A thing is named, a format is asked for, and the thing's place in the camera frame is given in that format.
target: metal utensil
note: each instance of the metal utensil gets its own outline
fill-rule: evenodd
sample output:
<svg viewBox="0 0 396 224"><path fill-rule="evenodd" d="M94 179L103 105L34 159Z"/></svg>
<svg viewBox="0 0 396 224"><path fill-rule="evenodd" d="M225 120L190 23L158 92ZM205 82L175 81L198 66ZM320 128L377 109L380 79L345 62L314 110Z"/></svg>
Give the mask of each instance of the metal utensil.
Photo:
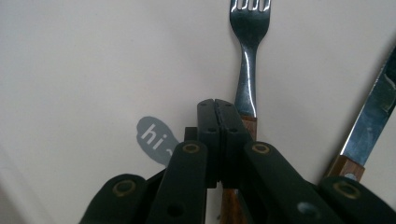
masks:
<svg viewBox="0 0 396 224"><path fill-rule="evenodd" d="M364 164L396 105L396 48L382 67L352 130L326 175L360 180Z"/></svg>
<svg viewBox="0 0 396 224"><path fill-rule="evenodd" d="M270 25L271 0L231 1L230 24L241 44L242 62L235 106L252 137L256 138L256 53Z"/></svg>

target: knife blade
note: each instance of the knife blade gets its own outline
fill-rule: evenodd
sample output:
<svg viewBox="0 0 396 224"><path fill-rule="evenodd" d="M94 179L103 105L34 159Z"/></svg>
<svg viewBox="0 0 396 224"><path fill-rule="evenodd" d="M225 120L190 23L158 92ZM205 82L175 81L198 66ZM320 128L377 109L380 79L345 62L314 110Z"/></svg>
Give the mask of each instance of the knife blade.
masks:
<svg viewBox="0 0 396 224"><path fill-rule="evenodd" d="M325 176L342 175L357 181L364 173L379 135L396 104L396 47L382 66L339 155Z"/></svg>

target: fork handle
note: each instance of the fork handle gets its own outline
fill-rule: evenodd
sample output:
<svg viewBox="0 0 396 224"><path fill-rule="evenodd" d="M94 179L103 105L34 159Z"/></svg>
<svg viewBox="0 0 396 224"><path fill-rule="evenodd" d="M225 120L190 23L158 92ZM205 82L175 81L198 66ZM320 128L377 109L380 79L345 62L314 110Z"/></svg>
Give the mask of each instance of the fork handle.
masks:
<svg viewBox="0 0 396 224"><path fill-rule="evenodd" d="M242 62L236 89L235 107L240 115L256 116L256 54L257 47L241 45Z"/></svg>

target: round hole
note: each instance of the round hole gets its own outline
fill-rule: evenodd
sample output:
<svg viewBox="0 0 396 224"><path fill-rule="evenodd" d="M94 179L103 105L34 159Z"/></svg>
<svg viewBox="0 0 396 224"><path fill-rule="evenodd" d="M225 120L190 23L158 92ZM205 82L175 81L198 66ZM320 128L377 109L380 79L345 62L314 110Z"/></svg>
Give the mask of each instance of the round hole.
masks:
<svg viewBox="0 0 396 224"><path fill-rule="evenodd" d="M320 218L319 210L312 203L300 202L297 204L297 209L301 214L303 214L307 217L312 217L314 219Z"/></svg>
<svg viewBox="0 0 396 224"><path fill-rule="evenodd" d="M168 215L171 217L181 217L184 214L184 207L181 203L172 203L167 209Z"/></svg>
<svg viewBox="0 0 396 224"><path fill-rule="evenodd" d="M187 144L183 147L183 151L188 153L195 153L199 151L199 147L195 144Z"/></svg>
<svg viewBox="0 0 396 224"><path fill-rule="evenodd" d="M361 196L361 191L355 186L347 183L346 181L339 181L332 185L338 193L344 195L348 199L358 199Z"/></svg>
<svg viewBox="0 0 396 224"><path fill-rule="evenodd" d="M113 187L113 193L117 197L124 197L134 192L135 189L136 183L133 180L121 180Z"/></svg>
<svg viewBox="0 0 396 224"><path fill-rule="evenodd" d="M253 151L261 153L261 154L267 154L268 152L271 151L271 149L264 144L255 144L255 145L253 145L253 147L251 149L253 149Z"/></svg>

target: metal rivet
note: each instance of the metal rivet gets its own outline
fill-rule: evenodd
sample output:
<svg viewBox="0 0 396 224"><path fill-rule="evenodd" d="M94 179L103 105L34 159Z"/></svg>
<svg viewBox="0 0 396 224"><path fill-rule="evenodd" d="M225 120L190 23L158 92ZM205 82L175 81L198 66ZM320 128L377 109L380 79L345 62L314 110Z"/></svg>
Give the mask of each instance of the metal rivet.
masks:
<svg viewBox="0 0 396 224"><path fill-rule="evenodd" d="M136 189L136 183L131 179L121 180L113 187L113 193L117 197L125 197Z"/></svg>
<svg viewBox="0 0 396 224"><path fill-rule="evenodd" d="M320 211L312 203L300 202L297 204L297 209L301 214L305 216L312 217L315 219L320 218Z"/></svg>
<svg viewBox="0 0 396 224"><path fill-rule="evenodd" d="M253 151L255 151L257 153L261 153L261 154L267 154L268 152L271 151L271 149L264 144L255 144L255 145L253 145L253 147L251 149L253 149Z"/></svg>
<svg viewBox="0 0 396 224"><path fill-rule="evenodd" d="M188 153L195 153L199 151L199 147L195 144L187 144L183 146L183 151L188 152Z"/></svg>
<svg viewBox="0 0 396 224"><path fill-rule="evenodd" d="M345 174L344 177L347 177L349 179L353 179L355 181L358 180L358 178L354 174L351 174L351 173Z"/></svg>
<svg viewBox="0 0 396 224"><path fill-rule="evenodd" d="M361 191L355 186L347 183L346 181L339 181L332 185L338 193L344 195L348 199L358 199L361 196Z"/></svg>

